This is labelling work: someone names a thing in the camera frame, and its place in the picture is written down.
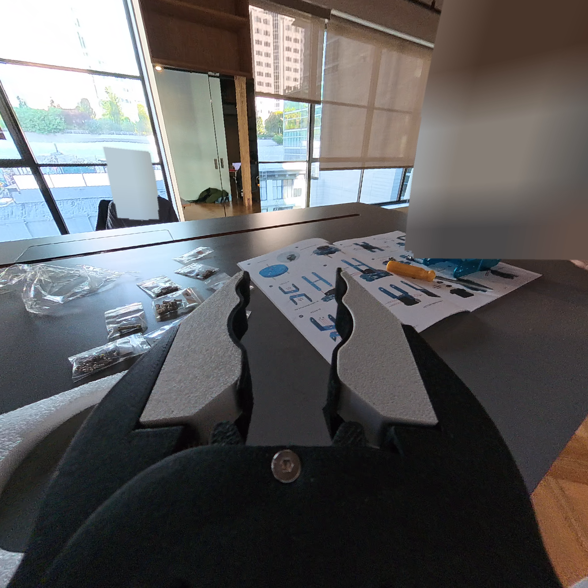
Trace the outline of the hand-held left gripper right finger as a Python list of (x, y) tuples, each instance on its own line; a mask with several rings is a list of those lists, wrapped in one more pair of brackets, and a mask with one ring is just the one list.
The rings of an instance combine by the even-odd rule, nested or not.
[(333, 445), (384, 447), (396, 426), (435, 428), (437, 415), (401, 321), (347, 271), (336, 271), (340, 341), (323, 415)]

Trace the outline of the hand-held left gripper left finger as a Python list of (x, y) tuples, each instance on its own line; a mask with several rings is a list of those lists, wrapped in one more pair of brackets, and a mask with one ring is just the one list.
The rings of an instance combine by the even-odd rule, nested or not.
[(218, 423), (228, 421), (246, 440), (252, 380), (241, 339), (248, 327), (250, 285), (248, 272), (237, 273), (180, 324), (141, 424), (188, 426), (203, 445)]

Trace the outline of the large blue metal U bracket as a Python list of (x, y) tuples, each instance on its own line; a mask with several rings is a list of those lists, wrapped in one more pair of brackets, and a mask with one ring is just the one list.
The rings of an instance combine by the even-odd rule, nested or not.
[(476, 272), (488, 271), (500, 262), (501, 259), (422, 259), (422, 264), (425, 266), (435, 266), (444, 263), (449, 264), (452, 267), (452, 276), (456, 279), (463, 278)]

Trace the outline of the group of clear screw bags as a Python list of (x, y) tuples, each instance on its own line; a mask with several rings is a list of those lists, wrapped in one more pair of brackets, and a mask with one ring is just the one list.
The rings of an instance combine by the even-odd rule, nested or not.
[(105, 312), (106, 344), (69, 357), (74, 382), (142, 355), (171, 327), (202, 305), (205, 296), (197, 289), (184, 288), (170, 277), (160, 275), (137, 284), (151, 299), (153, 316), (166, 325), (148, 332), (142, 302), (133, 302)]

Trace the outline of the printed assembly instruction sheet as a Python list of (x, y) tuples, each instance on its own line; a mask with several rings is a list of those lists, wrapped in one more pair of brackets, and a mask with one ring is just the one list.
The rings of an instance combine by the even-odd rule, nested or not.
[[(428, 268), (405, 252), (405, 234), (382, 233), (329, 243), (313, 238), (238, 263), (319, 354), (331, 361), (341, 340), (335, 327), (336, 270), (360, 284), (360, 294), (374, 298), (403, 324), (422, 332), (460, 312), (472, 312), (540, 278), (539, 273), (504, 262), (459, 280), (454, 263)], [(430, 269), (433, 281), (386, 271), (389, 261)]]

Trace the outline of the white foam piece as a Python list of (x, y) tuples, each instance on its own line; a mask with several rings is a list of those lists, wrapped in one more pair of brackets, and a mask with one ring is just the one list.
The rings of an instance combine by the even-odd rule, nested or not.
[(98, 404), (126, 371), (1, 415), (1, 490), (30, 451), (70, 418)]

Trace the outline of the black chair with jacket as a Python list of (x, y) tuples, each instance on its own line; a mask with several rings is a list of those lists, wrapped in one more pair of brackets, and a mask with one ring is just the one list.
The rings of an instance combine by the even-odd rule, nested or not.
[(158, 219), (148, 220), (120, 218), (117, 215), (113, 200), (100, 200), (95, 231), (131, 228), (151, 224), (167, 224), (179, 221), (172, 203), (161, 196), (158, 196), (158, 215)]

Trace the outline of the crumpled clear plastic wrap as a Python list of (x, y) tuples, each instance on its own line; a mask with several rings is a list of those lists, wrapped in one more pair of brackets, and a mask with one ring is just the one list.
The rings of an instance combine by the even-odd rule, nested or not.
[(1, 269), (1, 293), (19, 294), (27, 312), (54, 315), (64, 304), (111, 289), (119, 279), (137, 278), (139, 272), (73, 267), (50, 263), (16, 263)]

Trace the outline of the large paned window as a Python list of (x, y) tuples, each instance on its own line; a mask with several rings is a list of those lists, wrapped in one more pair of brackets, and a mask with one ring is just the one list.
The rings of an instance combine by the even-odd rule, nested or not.
[[(351, 13), (338, 11), (327, 1), (274, 1), (279, 6), (326, 19), (332, 16), (401, 36), (429, 46), (414, 26), (373, 24)], [(326, 29), (323, 50), (322, 96)], [(338, 203), (401, 205), (408, 202), (413, 167), (323, 171), (319, 164), (322, 97), (318, 104), (265, 98), (255, 93), (258, 183), (263, 212)]]

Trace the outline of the frosted glass door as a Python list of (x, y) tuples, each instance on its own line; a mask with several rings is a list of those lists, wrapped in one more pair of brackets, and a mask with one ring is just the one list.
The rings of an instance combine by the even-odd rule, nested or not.
[(166, 163), (181, 220), (237, 217), (217, 73), (154, 66)]

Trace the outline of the slim wooden pillar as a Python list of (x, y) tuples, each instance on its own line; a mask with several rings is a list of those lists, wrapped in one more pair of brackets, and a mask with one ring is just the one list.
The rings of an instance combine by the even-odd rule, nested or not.
[(247, 115), (246, 78), (242, 76), (235, 76), (234, 83), (238, 118), (242, 199), (246, 212), (252, 213), (254, 210), (252, 198), (251, 152)]

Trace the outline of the beige roller blind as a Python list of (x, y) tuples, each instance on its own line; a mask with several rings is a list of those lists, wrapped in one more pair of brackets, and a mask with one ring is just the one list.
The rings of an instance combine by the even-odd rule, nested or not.
[(318, 104), (326, 19), (269, 1), (250, 4), (249, 18), (255, 93)]
[(332, 16), (320, 169), (412, 167), (431, 59), (427, 45)]

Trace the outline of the black framed corner window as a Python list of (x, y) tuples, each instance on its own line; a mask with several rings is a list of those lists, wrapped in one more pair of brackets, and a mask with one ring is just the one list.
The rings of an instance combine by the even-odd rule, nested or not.
[(167, 198), (129, 1), (1, 1), (1, 241), (96, 228), (105, 148), (150, 154)]

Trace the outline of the wooden ceiling bulkhead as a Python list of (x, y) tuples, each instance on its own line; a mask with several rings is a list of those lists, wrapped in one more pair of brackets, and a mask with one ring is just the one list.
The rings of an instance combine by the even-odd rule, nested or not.
[(253, 79), (248, 1), (139, 1), (151, 62)]

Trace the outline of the yellow handled screwdriver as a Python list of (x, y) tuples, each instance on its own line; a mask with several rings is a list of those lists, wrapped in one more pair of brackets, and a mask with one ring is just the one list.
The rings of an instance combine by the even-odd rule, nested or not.
[(386, 271), (395, 275), (411, 277), (414, 279), (428, 282), (431, 282), (435, 279), (440, 279), (443, 281), (466, 283), (463, 279), (449, 277), (449, 274), (443, 273), (441, 270), (436, 272), (435, 270), (427, 267), (420, 267), (416, 265), (411, 265), (409, 263), (402, 263), (399, 261), (395, 261), (393, 259), (387, 261)]

